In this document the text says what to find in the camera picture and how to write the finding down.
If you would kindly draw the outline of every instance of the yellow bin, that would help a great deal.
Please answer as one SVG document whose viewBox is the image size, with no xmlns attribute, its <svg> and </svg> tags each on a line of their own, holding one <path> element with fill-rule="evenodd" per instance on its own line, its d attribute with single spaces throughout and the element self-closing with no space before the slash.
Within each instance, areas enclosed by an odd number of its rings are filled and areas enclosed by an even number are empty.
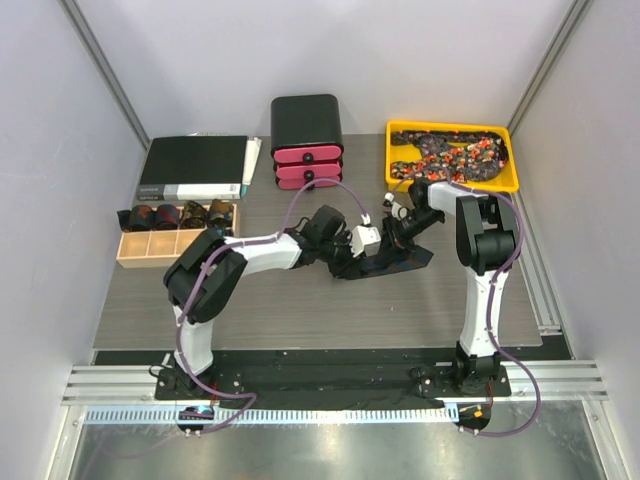
<svg viewBox="0 0 640 480">
<path fill-rule="evenodd" d="M 417 162 L 421 159 L 420 150 L 413 145 L 391 145 L 391 132 L 397 132 L 399 130 L 431 130 L 440 132 L 450 132 L 458 130 L 459 132 L 494 132 L 500 135 L 507 147 L 509 153 L 509 160 L 507 164 L 493 180 L 488 182 L 467 182 L 468 187 L 482 188 L 491 192 L 507 192 L 514 193 L 520 188 L 520 182 L 518 182 L 518 174 L 516 172 L 516 162 L 513 158 L 513 149 L 511 148 L 511 138 L 509 132 L 504 127 L 488 127 L 486 125 L 460 125 L 457 123 L 427 123 L 427 122 L 406 122 L 402 120 L 391 120 L 387 123 L 387 158 L 385 161 L 384 178 L 387 182 L 389 189 L 395 187 L 401 180 L 391 178 L 391 164 L 393 162 Z M 409 185 L 413 183 L 413 180 L 407 180 L 400 188 L 398 192 L 406 192 L 409 190 Z"/>
</svg>

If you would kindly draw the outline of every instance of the wooden compartment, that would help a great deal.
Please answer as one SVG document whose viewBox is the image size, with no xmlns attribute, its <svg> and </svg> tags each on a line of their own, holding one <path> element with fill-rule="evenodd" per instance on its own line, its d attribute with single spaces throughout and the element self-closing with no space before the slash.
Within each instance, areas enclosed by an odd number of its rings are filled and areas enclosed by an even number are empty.
<svg viewBox="0 0 640 480">
<path fill-rule="evenodd" d="M 238 206 L 233 207 L 231 229 L 238 236 Z M 116 260 L 124 268 L 169 267 L 204 229 L 153 230 L 123 233 Z"/>
</svg>

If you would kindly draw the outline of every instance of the gray tabletop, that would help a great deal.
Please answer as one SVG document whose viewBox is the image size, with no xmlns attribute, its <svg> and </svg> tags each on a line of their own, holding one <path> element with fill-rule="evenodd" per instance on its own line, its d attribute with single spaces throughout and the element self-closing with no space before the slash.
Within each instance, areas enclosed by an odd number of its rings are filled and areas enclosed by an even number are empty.
<svg viewBox="0 0 640 480">
<path fill-rule="evenodd" d="M 345 136 L 344 181 L 379 225 L 384 182 L 384 137 Z M 265 139 L 253 184 L 239 205 L 241 236 L 280 228 L 294 196 L 274 182 Z M 353 227 L 359 209 L 339 188 L 304 194 L 293 214 L 310 216 L 323 204 L 342 211 Z M 428 267 L 366 280 L 336 280 L 326 265 L 250 275 L 216 319 L 214 348 L 452 347 L 462 331 L 466 279 L 455 252 L 455 225 L 431 227 L 418 243 L 434 252 Z M 172 348 L 175 320 L 162 285 L 165 269 L 115 266 L 95 340 L 98 349 Z M 541 340 L 519 265 L 505 287 L 500 315 L 503 345 Z"/>
</svg>

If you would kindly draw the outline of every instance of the white wall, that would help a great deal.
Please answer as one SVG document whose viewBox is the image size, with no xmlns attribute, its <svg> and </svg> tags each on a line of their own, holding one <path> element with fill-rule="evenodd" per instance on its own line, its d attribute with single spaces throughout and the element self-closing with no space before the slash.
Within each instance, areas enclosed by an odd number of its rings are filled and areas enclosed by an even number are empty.
<svg viewBox="0 0 640 480">
<path fill-rule="evenodd" d="M 279 95 L 333 93 L 343 131 L 505 125 L 570 0 L 79 0 L 150 136 L 269 133 Z"/>
<path fill-rule="evenodd" d="M 0 476 L 42 478 L 142 152 L 59 5 L 0 7 Z"/>
<path fill-rule="evenodd" d="M 636 445 L 627 449 L 634 462 L 640 443 L 639 23 L 637 0 L 593 2 L 514 138 L 522 194 L 571 345 L 580 357 L 597 360 L 625 443 Z"/>
</svg>

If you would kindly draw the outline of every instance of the wooden organizer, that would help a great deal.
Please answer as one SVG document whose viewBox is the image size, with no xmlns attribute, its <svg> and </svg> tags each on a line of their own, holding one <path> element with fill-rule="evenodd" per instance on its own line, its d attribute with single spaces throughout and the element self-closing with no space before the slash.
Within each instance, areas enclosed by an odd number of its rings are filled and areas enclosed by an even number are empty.
<svg viewBox="0 0 640 480">
<path fill-rule="evenodd" d="M 231 230 L 238 236 L 238 206 L 232 205 Z M 170 267 L 204 228 L 123 233 L 116 260 L 124 268 Z"/>
</svg>

